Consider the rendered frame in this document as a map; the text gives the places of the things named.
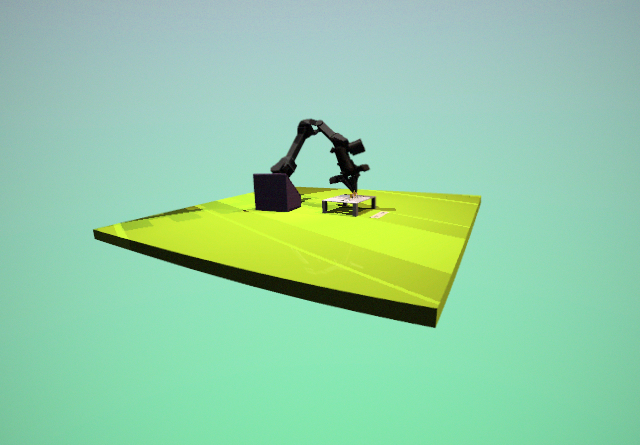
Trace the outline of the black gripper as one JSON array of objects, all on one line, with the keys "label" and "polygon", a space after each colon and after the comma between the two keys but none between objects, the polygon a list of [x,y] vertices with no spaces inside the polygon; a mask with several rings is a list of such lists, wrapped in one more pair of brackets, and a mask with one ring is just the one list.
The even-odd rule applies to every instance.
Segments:
[{"label": "black gripper", "polygon": [[[340,175],[331,177],[329,182],[330,184],[342,182],[353,193],[354,191],[357,192],[358,178],[361,176],[359,172],[370,170],[370,166],[368,164],[361,164],[354,168],[352,161],[353,159],[350,157],[338,160],[337,165],[340,166],[341,169]],[[348,176],[351,177],[348,178]]]}]

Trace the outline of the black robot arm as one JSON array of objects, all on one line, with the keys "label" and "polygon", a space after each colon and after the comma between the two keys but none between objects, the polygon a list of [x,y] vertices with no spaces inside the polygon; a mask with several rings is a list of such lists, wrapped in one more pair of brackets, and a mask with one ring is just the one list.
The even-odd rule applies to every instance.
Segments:
[{"label": "black robot arm", "polygon": [[[317,126],[318,129],[314,130],[311,125]],[[295,159],[305,140],[319,132],[322,132],[335,146],[332,146],[330,152],[335,152],[337,160],[350,157],[349,152],[353,155],[365,152],[361,139],[350,143],[343,135],[335,133],[323,120],[302,119],[298,123],[297,135],[287,154],[271,166],[270,171],[272,173],[286,173],[290,177],[297,167]]]}]

